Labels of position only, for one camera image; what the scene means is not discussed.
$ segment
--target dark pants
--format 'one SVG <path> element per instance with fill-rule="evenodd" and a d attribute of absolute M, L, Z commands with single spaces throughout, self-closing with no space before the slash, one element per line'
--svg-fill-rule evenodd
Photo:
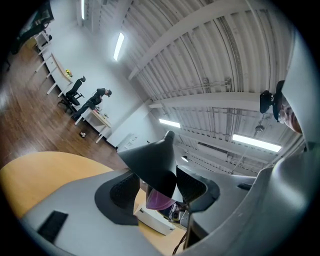
<path fill-rule="evenodd" d="M 95 104 L 88 100 L 76 113 L 74 113 L 72 117 L 74 119 L 78 119 L 87 110 L 87 108 L 91 108 L 93 110 L 95 109 Z"/>

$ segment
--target black cone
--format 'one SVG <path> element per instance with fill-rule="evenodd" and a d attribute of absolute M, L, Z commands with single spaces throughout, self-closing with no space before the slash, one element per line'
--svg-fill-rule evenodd
<path fill-rule="evenodd" d="M 175 133 L 168 131 L 162 140 L 120 152 L 119 156 L 150 187 L 168 198 L 182 202 L 177 187 L 174 138 Z"/>

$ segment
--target man wearing cap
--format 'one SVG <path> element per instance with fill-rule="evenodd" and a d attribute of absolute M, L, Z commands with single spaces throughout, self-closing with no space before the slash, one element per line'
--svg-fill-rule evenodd
<path fill-rule="evenodd" d="M 264 114 L 268 111 L 270 105 L 272 105 L 273 116 L 278 123 L 286 124 L 291 130 L 302 134 L 297 117 L 282 94 L 284 83 L 284 80 L 277 83 L 274 95 L 268 90 L 260 94 L 260 113 Z"/>
<path fill-rule="evenodd" d="M 99 105 L 102 102 L 103 95 L 110 97 L 111 94 L 111 90 L 107 90 L 105 88 L 97 89 L 96 93 L 88 99 L 87 102 L 83 104 L 83 106 L 71 118 L 73 120 L 77 120 L 87 110 L 87 108 L 91 108 L 93 110 L 96 105 Z"/>

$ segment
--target ceiling light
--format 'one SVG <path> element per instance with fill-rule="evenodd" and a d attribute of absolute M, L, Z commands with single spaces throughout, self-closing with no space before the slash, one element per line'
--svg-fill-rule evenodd
<path fill-rule="evenodd" d="M 271 144 L 271 143 L 257 140 L 254 138 L 244 137 L 244 136 L 237 135 L 237 134 L 234 134 L 232 136 L 232 139 L 237 142 L 243 142 L 246 144 L 250 144 L 252 146 L 256 146 L 256 147 L 263 148 L 266 150 L 271 150 L 274 152 L 279 152 L 279 150 L 281 149 L 281 146 L 279 146 L 279 145 Z"/>
<path fill-rule="evenodd" d="M 180 128 L 180 123 L 159 119 L 160 123 Z"/>
<path fill-rule="evenodd" d="M 118 59 L 118 55 L 119 55 L 119 52 L 120 52 L 120 48 L 121 48 L 121 45 L 123 43 L 125 39 L 125 36 L 120 33 L 119 34 L 119 37 L 118 37 L 118 42 L 116 42 L 116 46 L 115 46 L 115 50 L 114 50 L 114 55 L 113 55 L 113 58 L 117 61 Z"/>
<path fill-rule="evenodd" d="M 81 0 L 81 17 L 85 19 L 85 0 Z"/>
<path fill-rule="evenodd" d="M 182 160 L 184 160 L 184 161 L 186 161 L 187 163 L 189 163 L 188 158 L 187 158 L 185 155 L 182 156 L 181 158 L 182 158 Z"/>

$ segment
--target wooden floor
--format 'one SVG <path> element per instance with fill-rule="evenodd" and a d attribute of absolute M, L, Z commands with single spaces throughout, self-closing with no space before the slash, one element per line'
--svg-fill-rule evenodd
<path fill-rule="evenodd" d="M 42 59 L 23 47 L 10 56 L 11 68 L 0 81 L 0 169 L 10 161 L 33 152 L 59 151 L 83 156 L 112 169 L 126 165 L 97 132 L 85 122 L 75 125 L 65 106 L 59 104 L 59 89 L 52 86 L 45 67 L 35 73 Z M 79 136 L 85 130 L 86 137 Z"/>

